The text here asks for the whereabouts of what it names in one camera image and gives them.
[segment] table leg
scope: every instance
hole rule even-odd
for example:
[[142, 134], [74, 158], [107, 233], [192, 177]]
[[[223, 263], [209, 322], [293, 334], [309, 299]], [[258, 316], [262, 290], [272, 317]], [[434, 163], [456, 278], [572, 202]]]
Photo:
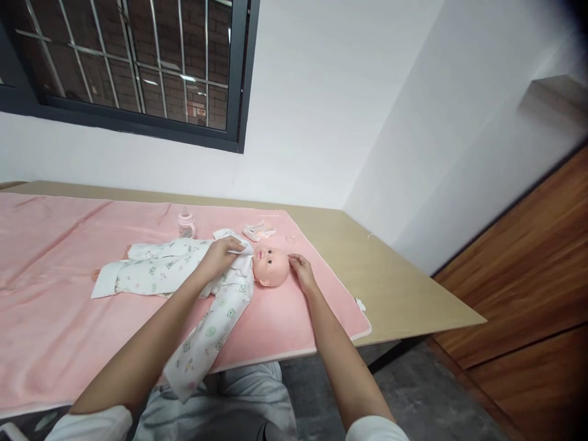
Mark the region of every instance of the table leg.
[[414, 346], [418, 345], [420, 342], [425, 341], [430, 336], [431, 334], [425, 334], [422, 336], [410, 337], [407, 339], [400, 340], [399, 344], [394, 346], [385, 354], [381, 355], [377, 360], [370, 363], [370, 365], [367, 368], [372, 374], [375, 374], [382, 368], [385, 368], [387, 365], [392, 363], [396, 358], [413, 349]]

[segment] gray floor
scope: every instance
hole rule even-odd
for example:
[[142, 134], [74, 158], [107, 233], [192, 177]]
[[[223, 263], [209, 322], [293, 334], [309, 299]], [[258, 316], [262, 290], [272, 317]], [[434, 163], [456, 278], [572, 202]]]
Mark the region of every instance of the gray floor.
[[[360, 353], [369, 364], [391, 346], [363, 347]], [[296, 414], [298, 437], [305, 441], [344, 440], [345, 431], [319, 357], [280, 364]], [[411, 441], [508, 440], [425, 344], [382, 369], [375, 379]]]

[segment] gray pants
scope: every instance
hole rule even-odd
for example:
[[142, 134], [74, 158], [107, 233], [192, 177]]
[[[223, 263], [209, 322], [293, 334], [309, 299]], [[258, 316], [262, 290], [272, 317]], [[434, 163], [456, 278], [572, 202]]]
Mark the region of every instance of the gray pants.
[[185, 404], [169, 386], [149, 395], [135, 441], [291, 440], [296, 420], [277, 362], [208, 375]]

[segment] window frame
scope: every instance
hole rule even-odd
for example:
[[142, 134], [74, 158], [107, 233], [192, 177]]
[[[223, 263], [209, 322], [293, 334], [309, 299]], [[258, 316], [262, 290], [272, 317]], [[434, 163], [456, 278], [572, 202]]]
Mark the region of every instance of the window frame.
[[6, 26], [5, 17], [0, 21], [0, 56], [6, 62], [1, 72], [4, 84], [0, 85], [0, 111], [242, 154], [251, 95], [259, 4], [260, 0], [251, 0], [248, 9], [247, 0], [233, 0], [227, 130], [43, 94], [35, 83], [29, 61], [16, 49], [16, 32]]

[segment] wooden table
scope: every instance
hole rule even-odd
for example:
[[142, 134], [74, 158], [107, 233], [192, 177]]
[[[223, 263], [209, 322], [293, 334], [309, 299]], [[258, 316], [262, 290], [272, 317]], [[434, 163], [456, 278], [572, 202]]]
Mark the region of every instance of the wooden table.
[[366, 316], [373, 332], [356, 340], [355, 345], [402, 339], [400, 344], [370, 365], [372, 372], [378, 371], [429, 334], [486, 321], [377, 237], [368, 238], [369, 231], [341, 210], [46, 181], [21, 184], [3, 191], [137, 202], [284, 209], [347, 290], [366, 306]]

